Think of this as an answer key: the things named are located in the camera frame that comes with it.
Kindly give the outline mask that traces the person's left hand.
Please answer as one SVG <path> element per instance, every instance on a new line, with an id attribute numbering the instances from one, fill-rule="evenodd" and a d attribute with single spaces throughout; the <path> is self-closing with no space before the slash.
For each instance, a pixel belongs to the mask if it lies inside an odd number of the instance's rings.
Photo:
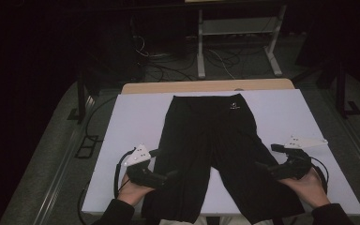
<path id="1" fill-rule="evenodd" d="M 147 193 L 151 191 L 153 191 L 151 187 L 144 187 L 133 184 L 125 174 L 122 179 L 122 184 L 117 199 L 124 203 L 135 206 Z"/>

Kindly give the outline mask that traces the person's right hand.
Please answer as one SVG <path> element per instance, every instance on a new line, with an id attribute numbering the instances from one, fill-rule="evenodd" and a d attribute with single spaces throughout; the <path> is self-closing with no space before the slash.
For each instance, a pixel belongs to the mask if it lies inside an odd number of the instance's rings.
<path id="1" fill-rule="evenodd" d="M 291 188 L 302 201 L 313 209 L 330 203 L 323 189 L 321 179 L 313 168 L 299 180 L 285 178 L 281 179 L 280 183 Z"/>

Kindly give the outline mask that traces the white table board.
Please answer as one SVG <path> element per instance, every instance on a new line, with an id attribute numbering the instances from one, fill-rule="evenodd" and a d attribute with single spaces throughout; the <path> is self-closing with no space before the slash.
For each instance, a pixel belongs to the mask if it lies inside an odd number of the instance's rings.
<path id="1" fill-rule="evenodd" d="M 321 145 L 304 149 L 329 172 L 328 198 L 339 203 L 350 216 L 360 216 L 357 200 L 338 162 L 298 89 L 254 90 L 240 93 L 251 109 L 262 142 L 284 144 L 292 137 L 319 140 Z M 100 216 L 113 198 L 116 165 L 127 151 L 139 144 L 158 147 L 165 115 L 173 93 L 124 94 L 117 98 L 82 211 Z"/>

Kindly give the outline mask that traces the black metal stand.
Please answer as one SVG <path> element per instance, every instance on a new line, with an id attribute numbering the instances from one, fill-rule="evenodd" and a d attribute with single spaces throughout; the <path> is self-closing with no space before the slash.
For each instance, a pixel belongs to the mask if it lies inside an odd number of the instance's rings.
<path id="1" fill-rule="evenodd" d="M 77 107 L 70 111 L 67 119 L 80 124 L 86 116 L 86 100 L 88 98 L 87 88 L 85 87 L 85 77 L 82 73 L 78 75 L 76 84 Z"/>
<path id="2" fill-rule="evenodd" d="M 329 59 L 313 66 L 306 71 L 291 78 L 292 83 L 298 83 L 314 73 L 321 72 L 316 81 L 319 89 L 329 89 L 332 83 L 335 85 L 335 107 L 337 112 L 345 119 L 349 115 L 360 115 L 360 110 L 353 101 L 346 101 L 346 72 L 339 60 Z"/>

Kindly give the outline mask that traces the person's legs light trousers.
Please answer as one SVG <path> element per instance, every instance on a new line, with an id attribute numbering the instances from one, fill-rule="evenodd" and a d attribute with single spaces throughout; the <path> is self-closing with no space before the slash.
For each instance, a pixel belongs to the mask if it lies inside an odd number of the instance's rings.
<path id="1" fill-rule="evenodd" d="M 257 223 L 251 223 L 242 215 L 229 217 L 199 216 L 194 223 L 162 219 L 158 225 L 274 225 L 274 222 L 272 219 L 268 219 Z"/>

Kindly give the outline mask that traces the wooden table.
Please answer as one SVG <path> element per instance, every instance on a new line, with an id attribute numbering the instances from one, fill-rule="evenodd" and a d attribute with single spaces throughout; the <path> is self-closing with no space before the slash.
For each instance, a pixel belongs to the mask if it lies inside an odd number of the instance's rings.
<path id="1" fill-rule="evenodd" d="M 283 90 L 294 89 L 289 79 L 253 79 L 192 82 L 140 82 L 127 83 L 122 94 L 155 94 L 186 92 L 218 92 L 235 90 Z"/>

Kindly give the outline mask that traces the white metal frame stand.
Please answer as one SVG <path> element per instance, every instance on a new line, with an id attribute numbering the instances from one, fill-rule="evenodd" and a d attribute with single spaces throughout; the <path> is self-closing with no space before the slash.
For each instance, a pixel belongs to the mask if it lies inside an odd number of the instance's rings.
<path id="1" fill-rule="evenodd" d="M 276 77 L 282 76 L 282 71 L 274 54 L 279 32 L 285 16 L 287 6 L 279 8 L 277 16 L 254 17 L 240 19 L 205 19 L 203 10 L 198 11 L 198 51 L 197 69 L 198 77 L 204 79 L 205 66 L 203 55 L 203 38 L 215 35 L 247 35 L 247 34 L 270 34 L 271 39 L 263 48 L 265 56 Z"/>

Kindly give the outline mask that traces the black pants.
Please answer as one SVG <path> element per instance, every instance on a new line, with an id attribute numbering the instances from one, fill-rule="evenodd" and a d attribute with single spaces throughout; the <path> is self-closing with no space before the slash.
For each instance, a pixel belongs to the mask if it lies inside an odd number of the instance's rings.
<path id="1" fill-rule="evenodd" d="M 166 113 L 154 172 L 176 172 L 144 198 L 142 215 L 193 223 L 216 169 L 240 213 L 252 224 L 304 212 L 297 195 L 262 165 L 276 166 L 257 134 L 243 96 L 174 97 Z"/>

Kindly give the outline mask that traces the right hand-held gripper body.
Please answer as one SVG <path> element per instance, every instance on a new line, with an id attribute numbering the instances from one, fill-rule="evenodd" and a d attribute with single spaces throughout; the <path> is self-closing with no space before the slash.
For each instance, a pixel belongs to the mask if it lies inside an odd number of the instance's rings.
<path id="1" fill-rule="evenodd" d="M 301 179 L 311 168 L 315 169 L 321 179 L 325 179 L 322 170 L 312 163 L 313 157 L 305 152 L 305 149 L 309 147 L 324 144 L 327 144 L 327 140 L 325 139 L 311 139 L 292 135 L 291 138 L 283 144 L 285 148 L 290 150 L 280 152 L 287 156 L 287 160 L 280 165 L 279 179 Z"/>

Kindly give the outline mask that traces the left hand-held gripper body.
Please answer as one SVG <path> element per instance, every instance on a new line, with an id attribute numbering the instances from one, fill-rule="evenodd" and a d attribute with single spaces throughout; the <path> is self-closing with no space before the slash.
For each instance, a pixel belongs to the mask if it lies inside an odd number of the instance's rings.
<path id="1" fill-rule="evenodd" d="M 167 181 L 166 175 L 152 172 L 148 166 L 151 162 L 151 150 L 140 144 L 124 163 L 127 176 L 133 184 L 150 188 L 161 188 Z"/>

